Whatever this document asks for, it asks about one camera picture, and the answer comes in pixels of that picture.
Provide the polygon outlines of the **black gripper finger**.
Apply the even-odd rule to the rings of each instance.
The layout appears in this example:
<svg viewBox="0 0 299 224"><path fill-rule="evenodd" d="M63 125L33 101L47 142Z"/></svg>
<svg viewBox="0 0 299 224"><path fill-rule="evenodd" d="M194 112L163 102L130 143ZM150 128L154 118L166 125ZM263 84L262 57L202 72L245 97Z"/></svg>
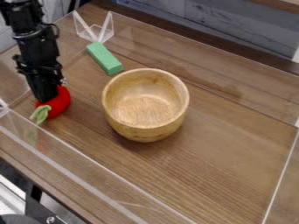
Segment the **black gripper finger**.
<svg viewBox="0 0 299 224"><path fill-rule="evenodd" d="M30 73L27 81L39 102L49 102L58 96L58 78L54 73Z"/></svg>

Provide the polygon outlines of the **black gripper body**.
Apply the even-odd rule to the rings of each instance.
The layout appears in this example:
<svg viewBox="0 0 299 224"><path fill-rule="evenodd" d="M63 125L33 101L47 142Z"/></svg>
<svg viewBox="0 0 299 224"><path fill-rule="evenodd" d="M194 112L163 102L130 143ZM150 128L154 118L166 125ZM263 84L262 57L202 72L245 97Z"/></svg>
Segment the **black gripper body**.
<svg viewBox="0 0 299 224"><path fill-rule="evenodd" d="M17 70L27 79L63 79L62 63L58 61L61 50L58 37L59 27L55 24L17 26L14 40L21 53L14 56Z"/></svg>

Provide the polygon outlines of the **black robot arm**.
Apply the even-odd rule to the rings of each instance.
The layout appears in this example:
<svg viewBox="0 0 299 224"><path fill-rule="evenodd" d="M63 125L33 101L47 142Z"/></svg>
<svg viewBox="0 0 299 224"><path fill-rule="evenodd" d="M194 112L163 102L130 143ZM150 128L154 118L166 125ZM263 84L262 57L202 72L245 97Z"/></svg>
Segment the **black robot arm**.
<svg viewBox="0 0 299 224"><path fill-rule="evenodd" d="M47 102L58 96L65 79L58 61L61 29L43 21L39 0L0 0L0 13L21 50L13 57L17 71L25 75L38 101Z"/></svg>

